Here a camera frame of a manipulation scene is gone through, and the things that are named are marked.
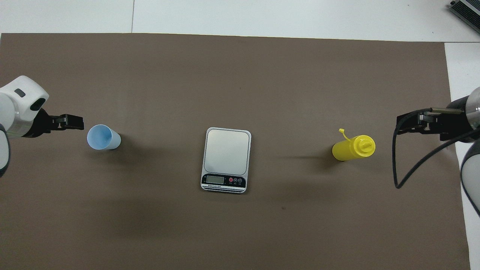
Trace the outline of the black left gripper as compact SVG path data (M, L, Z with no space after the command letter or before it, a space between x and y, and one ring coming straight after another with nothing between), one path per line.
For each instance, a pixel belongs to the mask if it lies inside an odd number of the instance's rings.
M35 116L31 128L23 135L26 138L35 138L43 134L49 134L51 131L63 130L84 130L84 121L82 117L62 114L49 115L44 109L40 109Z

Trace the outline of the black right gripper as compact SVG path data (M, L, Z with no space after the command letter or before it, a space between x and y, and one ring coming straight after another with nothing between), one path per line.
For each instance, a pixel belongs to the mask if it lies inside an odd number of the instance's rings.
M448 141L469 132L469 122L465 113L467 99L457 99L443 109L439 116L432 109L419 109L397 116L396 135L419 133L437 134L431 129L431 123L439 123L439 140Z

